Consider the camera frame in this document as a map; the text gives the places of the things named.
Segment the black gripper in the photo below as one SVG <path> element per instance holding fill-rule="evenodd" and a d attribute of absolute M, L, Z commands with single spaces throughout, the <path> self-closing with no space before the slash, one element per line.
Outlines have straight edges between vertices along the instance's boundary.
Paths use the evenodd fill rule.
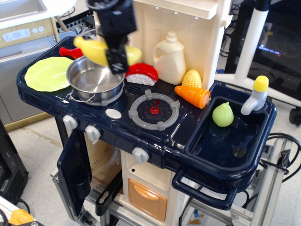
<path fill-rule="evenodd" d="M 109 68 L 112 74 L 123 73 L 128 70 L 124 46 L 127 35 L 137 30 L 133 3 L 131 0 L 96 0 L 95 11 L 109 48 L 105 51 Z"/>

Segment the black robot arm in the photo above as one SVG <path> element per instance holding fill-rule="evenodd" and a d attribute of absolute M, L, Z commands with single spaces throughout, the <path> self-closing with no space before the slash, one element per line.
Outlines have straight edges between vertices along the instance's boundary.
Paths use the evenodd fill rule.
<path fill-rule="evenodd" d="M 111 72 L 126 73 L 129 67 L 125 50 L 127 36 L 137 30 L 132 1 L 88 0 L 87 6 L 97 14 L 98 33 L 108 46 L 105 54 Z"/>

